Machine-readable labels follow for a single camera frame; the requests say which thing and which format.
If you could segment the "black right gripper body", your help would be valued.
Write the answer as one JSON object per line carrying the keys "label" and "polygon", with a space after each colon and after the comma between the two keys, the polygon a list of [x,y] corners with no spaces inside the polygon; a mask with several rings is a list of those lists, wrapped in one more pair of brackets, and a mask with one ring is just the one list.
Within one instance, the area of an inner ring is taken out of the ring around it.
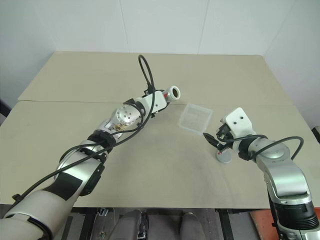
{"label": "black right gripper body", "polygon": [[231,134],[231,129],[230,127],[226,124],[223,123],[217,130],[216,132],[216,137],[217,140],[219,141],[219,145],[220,147],[232,147],[233,146],[233,142],[229,142],[229,140],[233,140],[234,137]]}

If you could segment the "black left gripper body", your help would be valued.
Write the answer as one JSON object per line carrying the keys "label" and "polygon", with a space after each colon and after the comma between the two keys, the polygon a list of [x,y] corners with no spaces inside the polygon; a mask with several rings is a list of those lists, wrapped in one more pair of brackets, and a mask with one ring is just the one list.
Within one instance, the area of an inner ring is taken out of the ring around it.
{"label": "black left gripper body", "polygon": [[152,111],[149,113],[149,116],[151,118],[154,118],[156,116],[157,113],[161,112],[164,108],[153,108]]}

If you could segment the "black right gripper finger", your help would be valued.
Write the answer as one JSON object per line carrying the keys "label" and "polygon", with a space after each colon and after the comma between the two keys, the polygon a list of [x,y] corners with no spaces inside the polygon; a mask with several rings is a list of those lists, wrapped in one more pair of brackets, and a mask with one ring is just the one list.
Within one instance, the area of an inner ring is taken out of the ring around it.
{"label": "black right gripper finger", "polygon": [[208,143],[212,146],[217,146],[218,145],[218,140],[216,140],[211,134],[207,132],[203,132],[202,135],[204,138],[208,141]]}
{"label": "black right gripper finger", "polygon": [[231,148],[231,144],[230,143],[226,143],[226,144],[221,144],[219,143],[216,148],[218,149],[219,154],[222,154],[224,151],[228,150]]}

